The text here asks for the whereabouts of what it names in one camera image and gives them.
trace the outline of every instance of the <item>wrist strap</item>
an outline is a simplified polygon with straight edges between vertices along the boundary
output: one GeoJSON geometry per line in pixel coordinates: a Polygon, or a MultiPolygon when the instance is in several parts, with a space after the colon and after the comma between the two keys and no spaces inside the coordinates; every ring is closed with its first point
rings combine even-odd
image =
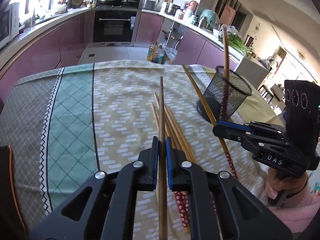
{"type": "MultiPolygon", "coordinates": [[[[307,184],[308,184],[308,176],[307,176],[306,183],[304,184],[302,190],[304,190],[304,188],[306,187],[307,184]]],[[[302,190],[300,190],[300,191],[298,191],[298,192],[296,192],[296,193],[292,193],[292,194],[287,195],[287,198],[291,198],[291,197],[299,194],[302,190]]]]}

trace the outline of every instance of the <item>microwave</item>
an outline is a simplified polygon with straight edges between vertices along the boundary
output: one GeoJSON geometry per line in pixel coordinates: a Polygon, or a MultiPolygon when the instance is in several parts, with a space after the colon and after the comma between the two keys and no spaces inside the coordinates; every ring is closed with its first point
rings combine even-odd
{"type": "Polygon", "coordinates": [[[0,49],[19,34],[19,3],[9,4],[0,17],[0,49]]]}

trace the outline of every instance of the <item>camera lens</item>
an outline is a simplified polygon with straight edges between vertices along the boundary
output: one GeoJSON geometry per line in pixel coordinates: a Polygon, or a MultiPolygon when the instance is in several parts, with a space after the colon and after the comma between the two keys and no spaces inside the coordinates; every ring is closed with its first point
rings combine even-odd
{"type": "Polygon", "coordinates": [[[292,97],[292,104],[293,104],[294,106],[297,106],[298,103],[299,103],[299,95],[298,95],[298,92],[297,92],[296,90],[292,90],[291,97],[292,97]]]}
{"type": "Polygon", "coordinates": [[[291,99],[291,94],[290,94],[289,89],[287,89],[287,90],[285,91],[285,98],[287,99],[287,101],[290,101],[290,99],[291,99]]]}
{"type": "Polygon", "coordinates": [[[305,93],[303,93],[301,95],[301,106],[303,109],[306,109],[307,106],[308,106],[308,98],[307,98],[307,95],[305,93]]]}

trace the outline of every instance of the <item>green diamond pattern stripe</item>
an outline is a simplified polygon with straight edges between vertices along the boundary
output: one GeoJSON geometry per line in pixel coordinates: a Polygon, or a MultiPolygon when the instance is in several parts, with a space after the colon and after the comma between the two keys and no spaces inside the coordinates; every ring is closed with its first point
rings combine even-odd
{"type": "Polygon", "coordinates": [[[92,129],[93,64],[66,72],[57,92],[48,138],[48,191],[57,207],[97,171],[92,129]]]}

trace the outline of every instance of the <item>pink sleeve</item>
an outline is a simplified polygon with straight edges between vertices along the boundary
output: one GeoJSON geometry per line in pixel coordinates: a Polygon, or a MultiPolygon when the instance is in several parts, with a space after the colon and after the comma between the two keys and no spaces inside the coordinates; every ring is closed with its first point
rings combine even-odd
{"type": "Polygon", "coordinates": [[[305,207],[310,206],[314,202],[319,201],[318,194],[311,194],[310,189],[306,186],[300,193],[297,195],[287,198],[282,204],[282,208],[294,208],[294,207],[305,207]]]}
{"type": "Polygon", "coordinates": [[[311,194],[309,187],[305,187],[297,195],[286,199],[280,208],[269,207],[269,209],[290,228],[292,233],[297,233],[307,228],[319,207],[319,194],[311,194]]]}

